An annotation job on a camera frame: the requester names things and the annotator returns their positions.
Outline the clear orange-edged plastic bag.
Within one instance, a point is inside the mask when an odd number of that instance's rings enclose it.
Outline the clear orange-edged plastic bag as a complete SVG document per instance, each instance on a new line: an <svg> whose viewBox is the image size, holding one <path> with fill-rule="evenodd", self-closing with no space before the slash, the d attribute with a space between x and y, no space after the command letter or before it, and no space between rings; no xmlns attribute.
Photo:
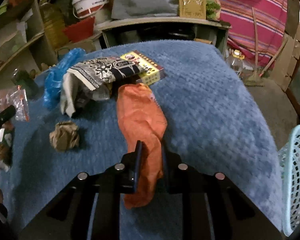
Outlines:
<svg viewBox="0 0 300 240"><path fill-rule="evenodd" d="M10 106L15 108L14 116L17 121L29 121L26 90L20 85L0 90L0 113Z"/></svg>

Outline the orange plastic bag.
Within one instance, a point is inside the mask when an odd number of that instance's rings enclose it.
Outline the orange plastic bag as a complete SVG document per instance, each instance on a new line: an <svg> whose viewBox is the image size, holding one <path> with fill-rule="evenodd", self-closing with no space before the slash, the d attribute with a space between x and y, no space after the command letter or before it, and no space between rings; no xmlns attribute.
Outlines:
<svg viewBox="0 0 300 240"><path fill-rule="evenodd" d="M143 207L152 201L157 180L164 175L161 141L167 120L151 89L142 83L119 88L117 118L128 152L135 150L138 140L144 144L137 191L124 198L128 209Z"/></svg>

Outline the black white patterned packet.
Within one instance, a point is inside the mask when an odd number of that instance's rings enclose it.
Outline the black white patterned packet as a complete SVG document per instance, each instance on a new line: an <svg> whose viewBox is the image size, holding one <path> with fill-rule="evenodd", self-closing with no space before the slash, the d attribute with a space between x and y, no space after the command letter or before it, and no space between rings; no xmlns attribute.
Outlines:
<svg viewBox="0 0 300 240"><path fill-rule="evenodd" d="M145 71L144 67L133 61L114 56L78 62L67 70L91 91Z"/></svg>

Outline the light blue trash basket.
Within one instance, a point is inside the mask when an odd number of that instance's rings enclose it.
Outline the light blue trash basket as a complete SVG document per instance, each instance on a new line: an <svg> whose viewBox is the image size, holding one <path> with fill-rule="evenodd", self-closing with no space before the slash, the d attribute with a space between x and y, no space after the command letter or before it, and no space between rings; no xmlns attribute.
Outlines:
<svg viewBox="0 0 300 240"><path fill-rule="evenodd" d="M287 143L279 150L282 178L282 229L291 237L300 229L300 125L294 127Z"/></svg>

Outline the green glass jar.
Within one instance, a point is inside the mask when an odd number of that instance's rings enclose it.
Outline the green glass jar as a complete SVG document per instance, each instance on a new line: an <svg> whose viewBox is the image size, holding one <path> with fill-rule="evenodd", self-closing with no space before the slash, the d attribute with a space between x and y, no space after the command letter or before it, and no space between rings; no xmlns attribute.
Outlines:
<svg viewBox="0 0 300 240"><path fill-rule="evenodd" d="M36 97L39 88L26 70L16 68L11 80L15 85L19 85L22 89L26 90L28 98L32 99Z"/></svg>

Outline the crumpled brown paper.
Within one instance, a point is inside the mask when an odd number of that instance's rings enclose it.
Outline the crumpled brown paper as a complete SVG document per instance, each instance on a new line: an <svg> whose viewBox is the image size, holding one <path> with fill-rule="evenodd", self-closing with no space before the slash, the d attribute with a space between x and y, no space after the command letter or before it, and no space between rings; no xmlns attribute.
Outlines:
<svg viewBox="0 0 300 240"><path fill-rule="evenodd" d="M50 144L57 152L65 152L79 146L79 127L72 121L63 121L55 125L49 134Z"/></svg>

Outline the blue plastic bag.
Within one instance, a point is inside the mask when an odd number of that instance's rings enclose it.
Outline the blue plastic bag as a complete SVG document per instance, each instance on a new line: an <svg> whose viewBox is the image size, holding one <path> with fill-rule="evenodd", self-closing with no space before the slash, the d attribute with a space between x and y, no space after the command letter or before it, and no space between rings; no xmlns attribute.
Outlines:
<svg viewBox="0 0 300 240"><path fill-rule="evenodd" d="M63 83L63 75L74 64L79 62L79 59L86 54L82 48L74 48L63 56L61 61L56 66L51 67L44 81L43 105L49 109L54 109L60 100L61 88Z"/></svg>

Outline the blue textured table cloth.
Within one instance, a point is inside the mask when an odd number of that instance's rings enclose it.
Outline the blue textured table cloth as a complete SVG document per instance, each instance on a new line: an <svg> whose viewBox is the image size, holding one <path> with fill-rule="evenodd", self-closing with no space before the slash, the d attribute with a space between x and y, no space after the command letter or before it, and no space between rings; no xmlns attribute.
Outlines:
<svg viewBox="0 0 300 240"><path fill-rule="evenodd" d="M223 172L282 228L279 158L257 103L214 46L162 40L125 44L87 54L87 60L120 56L132 50L164 68L166 76L151 90L166 119L167 148L199 172ZM8 221L21 231L80 172L97 174L127 152L116 101L92 101L76 119L79 148L58 153L50 145L55 124L67 119L59 108L44 106L46 73L36 78L37 96L29 102L30 119L15 123L12 167L0 171Z"/></svg>

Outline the white cloth rag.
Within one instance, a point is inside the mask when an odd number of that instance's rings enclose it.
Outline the white cloth rag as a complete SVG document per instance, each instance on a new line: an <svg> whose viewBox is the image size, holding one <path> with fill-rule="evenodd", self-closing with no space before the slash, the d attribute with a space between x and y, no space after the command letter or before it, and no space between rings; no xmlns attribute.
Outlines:
<svg viewBox="0 0 300 240"><path fill-rule="evenodd" d="M84 108L90 100L105 101L109 99L110 90L106 85L91 90L74 74L69 72L64 74L60 97L62 114L73 118L78 108Z"/></svg>

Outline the wooden shelf unit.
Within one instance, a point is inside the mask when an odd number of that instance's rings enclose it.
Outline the wooden shelf unit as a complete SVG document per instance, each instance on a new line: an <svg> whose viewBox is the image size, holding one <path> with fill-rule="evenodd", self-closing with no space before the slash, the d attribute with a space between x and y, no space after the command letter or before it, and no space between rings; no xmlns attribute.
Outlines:
<svg viewBox="0 0 300 240"><path fill-rule="evenodd" d="M0 89L13 86L15 69L42 71L57 63L44 27L38 0L21 0L0 15Z"/></svg>

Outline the yellow oil jug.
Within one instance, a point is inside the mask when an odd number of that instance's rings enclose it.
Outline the yellow oil jug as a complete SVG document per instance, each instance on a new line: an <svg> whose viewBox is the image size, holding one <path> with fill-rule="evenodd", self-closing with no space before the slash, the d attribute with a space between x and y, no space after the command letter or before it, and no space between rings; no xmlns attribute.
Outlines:
<svg viewBox="0 0 300 240"><path fill-rule="evenodd" d="M51 0L40 0L39 10L44 24L44 30L53 50L59 49L68 43L68 38L63 33L65 22L62 12Z"/></svg>

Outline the red plastic basin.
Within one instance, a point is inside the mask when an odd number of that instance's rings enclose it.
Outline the red plastic basin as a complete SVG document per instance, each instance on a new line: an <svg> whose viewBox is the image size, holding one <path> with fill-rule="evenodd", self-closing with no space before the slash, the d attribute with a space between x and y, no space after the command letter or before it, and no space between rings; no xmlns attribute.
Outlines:
<svg viewBox="0 0 300 240"><path fill-rule="evenodd" d="M93 36L95 17L88 17L62 30L71 42L79 42Z"/></svg>

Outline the yellow red box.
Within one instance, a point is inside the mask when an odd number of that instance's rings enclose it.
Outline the yellow red box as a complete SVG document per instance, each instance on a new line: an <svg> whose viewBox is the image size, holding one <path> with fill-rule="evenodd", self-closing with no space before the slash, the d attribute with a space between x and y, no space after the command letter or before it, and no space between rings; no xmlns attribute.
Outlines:
<svg viewBox="0 0 300 240"><path fill-rule="evenodd" d="M138 75L133 76L133 81L135 83L143 83L150 86L164 79L166 76L164 68L162 66L137 50L122 54L120 58L132 61L139 67L143 68L143 72L140 72Z"/></svg>

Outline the grey side table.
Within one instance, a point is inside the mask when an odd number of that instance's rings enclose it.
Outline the grey side table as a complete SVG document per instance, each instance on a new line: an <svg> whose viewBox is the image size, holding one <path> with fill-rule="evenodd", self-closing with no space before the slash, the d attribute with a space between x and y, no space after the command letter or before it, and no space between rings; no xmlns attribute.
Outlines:
<svg viewBox="0 0 300 240"><path fill-rule="evenodd" d="M115 20L97 27L107 48L153 40L198 41L225 54L231 24L196 18L143 17Z"/></svg>

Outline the yellow wicker utensil basket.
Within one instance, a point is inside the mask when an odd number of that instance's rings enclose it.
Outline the yellow wicker utensil basket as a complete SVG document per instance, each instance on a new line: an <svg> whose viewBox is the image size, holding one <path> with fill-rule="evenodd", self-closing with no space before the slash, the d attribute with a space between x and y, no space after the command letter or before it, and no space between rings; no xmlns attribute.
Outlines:
<svg viewBox="0 0 300 240"><path fill-rule="evenodd" d="M179 0L179 16L206 20L206 0Z"/></svg>

